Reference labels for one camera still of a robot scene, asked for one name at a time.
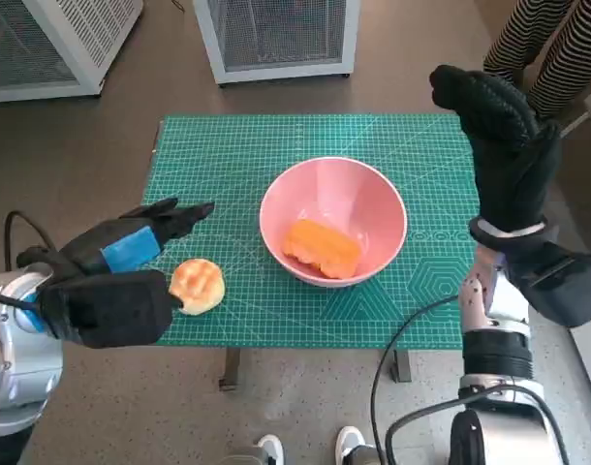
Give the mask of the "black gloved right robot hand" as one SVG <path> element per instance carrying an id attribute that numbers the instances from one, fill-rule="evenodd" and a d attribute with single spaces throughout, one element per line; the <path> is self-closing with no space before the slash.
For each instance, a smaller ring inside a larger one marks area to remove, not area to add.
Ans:
<path id="1" fill-rule="evenodd" d="M 538 121 L 523 93 L 483 72 L 440 65 L 429 82 L 433 102 L 456 113 L 471 145 L 480 217 L 504 233 L 542 223 L 561 159 L 557 124 Z"/>

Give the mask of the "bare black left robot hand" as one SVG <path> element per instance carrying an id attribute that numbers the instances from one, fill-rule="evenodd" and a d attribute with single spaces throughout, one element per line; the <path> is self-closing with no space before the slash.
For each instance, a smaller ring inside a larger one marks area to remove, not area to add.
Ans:
<path id="1" fill-rule="evenodd" d="M 177 198 L 167 198 L 141 205 L 72 239 L 60 253 L 88 275 L 135 271 L 157 258 L 170 240 L 190 234 L 215 206 L 177 204 Z"/>

